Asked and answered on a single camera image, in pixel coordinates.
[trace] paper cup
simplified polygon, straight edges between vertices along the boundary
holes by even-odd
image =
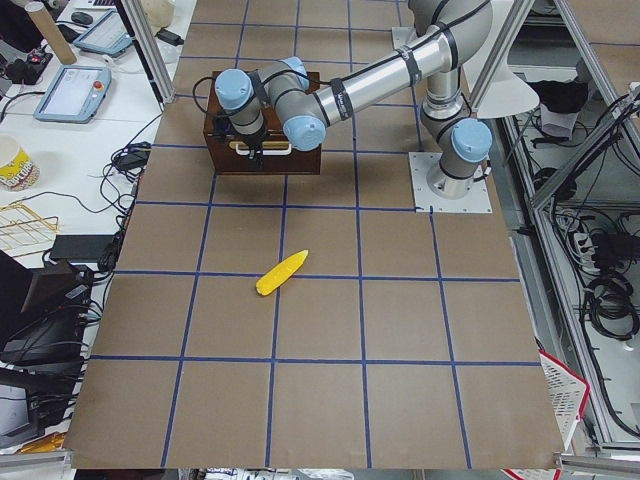
[[[40,169],[31,161],[18,141],[0,133],[0,186],[18,191],[30,187],[40,177]]]

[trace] metal base plate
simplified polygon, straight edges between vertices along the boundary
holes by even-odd
[[[392,27],[391,38],[393,39],[393,48],[399,48],[417,38],[416,30],[413,27]]]
[[[432,165],[440,160],[441,155],[441,153],[435,152],[409,153],[416,211],[430,212],[433,209],[434,212],[444,213],[492,213],[491,201],[484,180],[475,182],[469,193],[459,200],[447,200],[431,191],[427,185],[427,172]],[[475,176],[479,177],[480,175],[482,175],[482,169],[478,167]]]

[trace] wire basket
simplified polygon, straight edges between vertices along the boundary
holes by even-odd
[[[540,363],[547,381],[547,389],[556,421],[562,434],[564,449],[569,448],[571,438],[587,405],[589,384],[571,371],[557,358],[540,351]],[[503,470],[515,480],[558,480],[560,470]]]
[[[22,203],[0,207],[0,250],[12,257],[43,252],[58,232],[58,217],[43,218]]]

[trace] red and white object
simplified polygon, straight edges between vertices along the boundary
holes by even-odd
[[[557,358],[540,351],[540,363],[547,381],[547,389],[564,448],[567,450],[573,433],[587,405],[589,398],[589,384],[571,371]],[[503,470],[515,480],[558,480],[561,470]]]

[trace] white desk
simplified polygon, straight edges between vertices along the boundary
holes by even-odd
[[[74,11],[74,3],[75,1],[71,0],[59,20],[70,18]],[[169,27],[171,31],[182,37],[186,36],[195,3],[196,0],[178,0],[174,19]],[[104,12],[93,10],[90,13],[94,19],[97,19]],[[75,47],[72,48],[78,57],[77,65],[104,65],[104,61],[99,56],[78,52]],[[107,205],[99,194],[104,165],[109,162],[115,150],[126,145],[161,111],[135,49],[130,47],[121,58],[116,59],[116,63],[125,71],[138,73],[124,73],[119,69],[112,72],[113,83],[107,97],[96,117],[88,124],[45,123],[35,120],[32,114],[40,101],[40,96],[25,97],[23,101],[16,101],[9,106],[7,117],[0,124],[0,132],[8,133],[18,139],[25,151],[40,167],[41,175],[38,182],[27,190],[21,192],[0,190],[0,205],[7,205],[45,191],[75,195],[87,207],[94,210],[100,210]],[[21,91],[45,90],[59,67],[60,62],[54,56],[37,85],[31,87],[14,85],[7,92],[7,96],[12,97]],[[167,65],[171,77],[175,74],[176,68],[177,62]],[[6,101],[4,99],[0,102],[0,109]],[[145,129],[136,141],[152,142],[159,122],[156,120]],[[128,193],[131,190],[131,184],[120,176],[116,175],[111,180],[121,193]],[[118,196],[118,193],[109,185],[105,185],[105,193],[113,199]],[[93,214],[83,209],[72,198],[53,195],[43,195],[25,203],[43,217],[58,216],[60,233],[114,233],[117,230],[115,223],[117,211],[113,208],[100,214]],[[40,254],[20,257],[18,260],[27,267],[42,266]],[[102,290],[95,289],[94,294],[101,299]],[[84,341],[91,344],[96,330],[96,327],[87,328]],[[67,423],[50,427],[46,433],[66,431]],[[0,471],[1,478],[10,480],[73,478],[73,472],[65,469],[62,464]]]

